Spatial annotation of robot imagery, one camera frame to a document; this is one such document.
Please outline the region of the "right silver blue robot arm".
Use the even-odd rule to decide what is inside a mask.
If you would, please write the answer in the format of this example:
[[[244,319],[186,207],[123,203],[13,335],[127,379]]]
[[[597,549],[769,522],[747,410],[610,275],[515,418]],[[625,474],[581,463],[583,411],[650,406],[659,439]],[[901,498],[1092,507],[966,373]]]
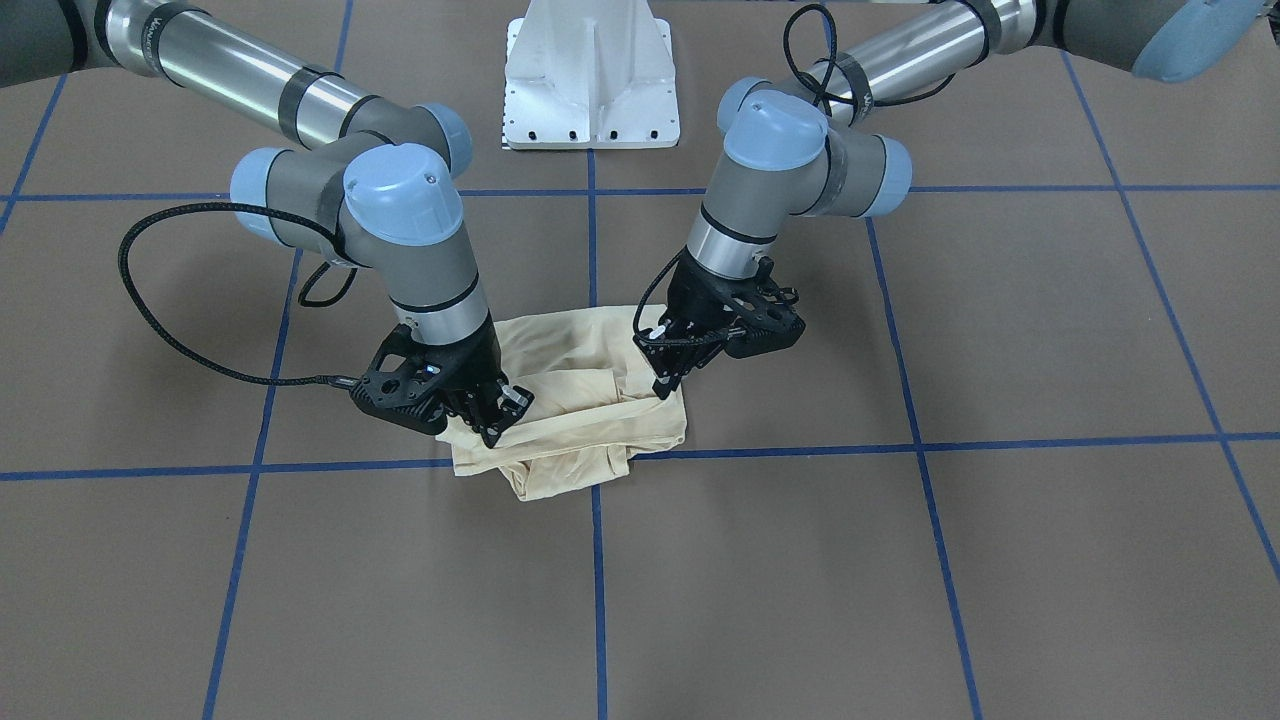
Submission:
[[[486,447],[524,418],[534,397],[502,369],[454,186],[474,154],[456,111],[389,101],[189,3],[3,4],[4,86],[97,68],[165,79],[288,141],[243,156],[225,202],[157,211],[125,232],[122,282],[166,343],[195,357],[142,300],[133,245],[165,219],[230,211],[282,247],[376,273],[396,311],[396,327],[362,375],[310,375],[296,384],[343,389],[362,413],[428,436],[458,419]]]

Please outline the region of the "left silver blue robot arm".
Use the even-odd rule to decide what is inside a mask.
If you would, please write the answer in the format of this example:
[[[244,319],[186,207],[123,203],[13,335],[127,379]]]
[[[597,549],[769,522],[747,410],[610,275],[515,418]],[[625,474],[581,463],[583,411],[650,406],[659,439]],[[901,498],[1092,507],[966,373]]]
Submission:
[[[745,78],[719,101],[723,150],[684,249],[663,269],[666,310],[634,342],[666,398],[721,354],[750,357],[803,334],[797,295],[776,284],[771,250],[790,217],[882,217],[908,196],[909,151],[858,124],[918,102],[991,55],[1056,47],[1178,83],[1220,61],[1274,1],[933,1],[842,50],[831,38],[781,82]]]

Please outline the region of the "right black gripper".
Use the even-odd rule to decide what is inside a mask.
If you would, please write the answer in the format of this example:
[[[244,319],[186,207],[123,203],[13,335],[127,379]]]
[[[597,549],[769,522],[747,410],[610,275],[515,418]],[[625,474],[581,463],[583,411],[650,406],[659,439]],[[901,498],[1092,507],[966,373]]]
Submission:
[[[500,366],[500,345],[493,322],[449,345],[430,347],[430,364],[440,373],[436,389],[447,411],[458,416],[494,448],[502,434],[520,421],[535,395],[509,382]]]

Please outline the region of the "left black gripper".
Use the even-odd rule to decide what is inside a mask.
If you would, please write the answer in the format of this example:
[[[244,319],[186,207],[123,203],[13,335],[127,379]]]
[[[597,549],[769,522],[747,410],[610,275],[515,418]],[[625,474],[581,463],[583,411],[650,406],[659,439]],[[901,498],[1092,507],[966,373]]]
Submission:
[[[652,291],[669,272],[666,310],[658,324],[641,329],[639,320]],[[678,254],[650,283],[634,316],[634,342],[655,374],[653,389],[662,400],[672,395],[695,368],[705,366],[722,350],[741,359],[745,327],[733,295],[745,279],[707,270],[689,254]]]

